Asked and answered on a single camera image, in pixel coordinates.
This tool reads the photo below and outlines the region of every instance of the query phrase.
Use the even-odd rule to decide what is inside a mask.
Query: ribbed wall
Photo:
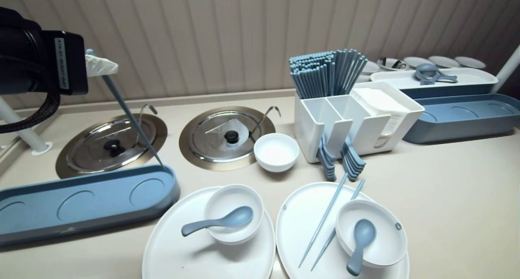
[[[520,0],[0,0],[44,29],[83,35],[119,64],[127,99],[291,88],[291,56],[466,55],[496,74],[520,43]],[[64,104],[112,100],[100,79]],[[44,95],[4,96],[14,108]]]

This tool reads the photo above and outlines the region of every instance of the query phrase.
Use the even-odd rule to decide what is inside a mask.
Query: white bowl
[[[377,71],[379,71],[379,65],[373,61],[367,61],[366,65],[364,65],[363,70],[361,71],[361,74],[371,75]]]
[[[270,172],[282,172],[291,168],[299,155],[296,140],[288,135],[272,133],[263,135],[253,147],[256,161]]]
[[[413,69],[415,69],[418,65],[422,65],[422,64],[434,65],[431,61],[428,61],[427,59],[421,58],[421,57],[406,57],[403,59],[403,61]]]
[[[459,68],[459,62],[454,59],[443,57],[443,56],[431,56],[428,58],[431,62],[433,62],[439,68]]]
[[[459,64],[463,67],[475,68],[475,69],[483,69],[486,68],[486,64],[483,61],[479,61],[470,57],[456,57],[455,61],[459,62]]]
[[[408,64],[405,63],[405,67],[404,68],[401,68],[401,69],[394,69],[392,68],[392,66],[394,66],[395,62],[398,61],[398,59],[394,59],[394,58],[386,58],[386,66],[383,66],[382,63],[379,63],[379,61],[377,61],[377,65],[383,70],[383,71],[404,71],[404,70],[407,70],[410,66],[408,66]]]
[[[376,231],[374,241],[364,249],[363,265],[383,268],[401,261],[408,248],[405,229],[390,211],[373,201],[352,200],[338,212],[336,234],[346,253],[350,256],[356,248],[354,226],[363,218],[370,220]]]
[[[205,219],[222,218],[243,205],[253,209],[252,220],[242,227],[208,227],[208,232],[215,240],[222,244],[236,245],[253,238],[264,218],[264,203],[255,190],[242,184],[224,186],[211,196],[206,204]]]

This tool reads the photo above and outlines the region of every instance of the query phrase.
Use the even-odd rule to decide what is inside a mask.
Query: black cable
[[[22,69],[34,73],[47,88],[47,97],[41,107],[30,117],[15,123],[0,125],[0,134],[11,133],[28,129],[50,118],[60,106],[60,93],[57,85],[52,83],[50,73],[47,69],[30,61],[20,58],[0,55],[0,67]]]

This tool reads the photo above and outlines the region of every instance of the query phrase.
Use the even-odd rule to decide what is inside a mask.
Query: countertop
[[[196,115],[216,107],[247,106],[271,114],[277,132],[293,136],[294,98],[279,97],[157,107],[168,127],[159,151],[182,189],[181,198],[209,186],[243,183],[257,190],[273,222],[295,189],[324,181],[318,164],[300,155],[290,171],[273,174],[258,164],[234,171],[208,171],[182,157],[178,138]],[[58,179],[54,163],[74,135],[121,110],[62,114],[41,135],[54,142],[42,156],[25,151],[0,177],[0,189]],[[410,278],[519,278],[520,134],[438,145],[401,141],[388,153],[365,156],[362,191],[392,211],[408,235]],[[148,164],[155,164],[151,159]],[[336,163],[336,175],[344,173]],[[145,245],[157,220],[0,249],[0,278],[141,277]],[[272,279],[286,278],[275,260]]]

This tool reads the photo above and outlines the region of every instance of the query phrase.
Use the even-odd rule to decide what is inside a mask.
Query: lid knob
[[[116,157],[126,151],[126,149],[121,146],[121,142],[117,139],[108,140],[103,145],[103,149],[110,151],[110,157]]]
[[[224,138],[229,144],[235,144],[238,142],[238,133],[236,131],[227,131],[226,134],[224,134]]]

